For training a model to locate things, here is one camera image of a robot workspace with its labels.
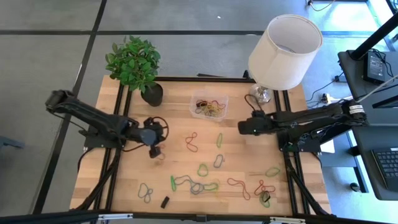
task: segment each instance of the black plant pot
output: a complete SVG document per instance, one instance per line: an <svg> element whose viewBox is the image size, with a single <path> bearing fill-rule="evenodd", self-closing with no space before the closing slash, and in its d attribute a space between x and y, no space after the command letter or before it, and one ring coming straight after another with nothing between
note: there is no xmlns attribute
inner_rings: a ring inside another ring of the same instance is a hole
<svg viewBox="0 0 398 224"><path fill-rule="evenodd" d="M151 106L159 106L163 100L163 88L159 84L147 87L145 93L141 92L142 99Z"/></svg>

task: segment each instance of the wooden table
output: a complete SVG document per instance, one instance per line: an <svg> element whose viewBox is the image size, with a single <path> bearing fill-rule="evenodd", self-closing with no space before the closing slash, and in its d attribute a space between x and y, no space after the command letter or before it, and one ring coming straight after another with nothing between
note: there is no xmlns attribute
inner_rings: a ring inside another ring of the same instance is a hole
<svg viewBox="0 0 398 224"><path fill-rule="evenodd" d="M244 121L251 115L251 108L246 104L244 95L251 83L213 83L213 82L159 82L164 89L163 103L156 108L144 102L138 91L132 96L129 117L142 123L148 116L161 116L169 123L170 135L162 144L165 154L163 161L151 159L148 148L142 147L121 156L117 181L113 196L112 211L149 212L149 213L194 213L225 215L292 215L285 165L282 153L278 150L276 135L243 136L238 132L238 121ZM105 76L96 107L112 113L116 101L119 83ZM195 90L213 90L229 96L228 114L220 123L192 118L189 104ZM126 91L122 100L123 111ZM302 86L289 90L292 111L307 109ZM266 113L275 111L274 99L264 104ZM185 138L198 133L193 144L198 152L187 149ZM219 133L223 133L221 148L216 146ZM126 149L137 144L128 142ZM213 163L218 154L224 155L225 161L217 169ZM310 153L301 153L305 184L318 203L330 212L330 205L323 181L319 161ZM94 149L82 160L73 193L71 208L79 206L91 192L100 176L104 149ZM204 163L208 167L208 176L199 177L197 170ZM278 167L280 173L275 177L266 177L265 172L271 167ZM173 192L170 176L190 175L195 182L203 184L219 182L217 192L205 191L198 195L190 193L190 185L184 183ZM243 180L251 199L245 200L242 187L227 184L228 178ZM266 185L273 185L276 191L271 193L271 206L263 207L254 190L263 180ZM154 189L150 203L145 203L137 196L141 183ZM101 201L104 208L107 186ZM160 207L163 199L170 198L166 208ZM296 186L299 211L302 203Z"/></svg>

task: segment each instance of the black eraser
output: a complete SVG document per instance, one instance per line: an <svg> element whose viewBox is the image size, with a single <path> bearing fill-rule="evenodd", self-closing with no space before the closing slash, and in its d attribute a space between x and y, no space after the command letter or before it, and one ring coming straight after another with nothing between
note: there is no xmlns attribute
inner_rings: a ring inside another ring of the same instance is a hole
<svg viewBox="0 0 398 224"><path fill-rule="evenodd" d="M160 206L161 208L165 208L166 207L166 205L167 205L167 202L169 202L169 197L168 196L166 196L166 198L164 198L164 200L163 200L163 202L162 202L162 205Z"/></svg>

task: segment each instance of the clear plastic bin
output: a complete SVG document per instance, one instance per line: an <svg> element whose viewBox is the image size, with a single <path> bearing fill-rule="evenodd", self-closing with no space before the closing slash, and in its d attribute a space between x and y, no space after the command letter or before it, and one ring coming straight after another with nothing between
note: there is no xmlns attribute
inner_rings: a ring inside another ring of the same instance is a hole
<svg viewBox="0 0 398 224"><path fill-rule="evenodd" d="M215 108L218 108L217 110L221 111L210 116L209 109L203 110L201 106L197 106L200 100L210 102ZM228 96L208 90L196 90L192 95L189 110L194 118L220 122L225 118L228 110Z"/></svg>

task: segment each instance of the white lampshade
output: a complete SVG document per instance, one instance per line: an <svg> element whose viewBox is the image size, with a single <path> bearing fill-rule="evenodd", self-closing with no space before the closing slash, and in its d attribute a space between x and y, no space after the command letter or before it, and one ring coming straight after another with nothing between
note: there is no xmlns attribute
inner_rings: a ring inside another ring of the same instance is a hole
<svg viewBox="0 0 398 224"><path fill-rule="evenodd" d="M260 86L288 90L303 79L323 42L308 19L282 15L269 23L249 57L249 73Z"/></svg>

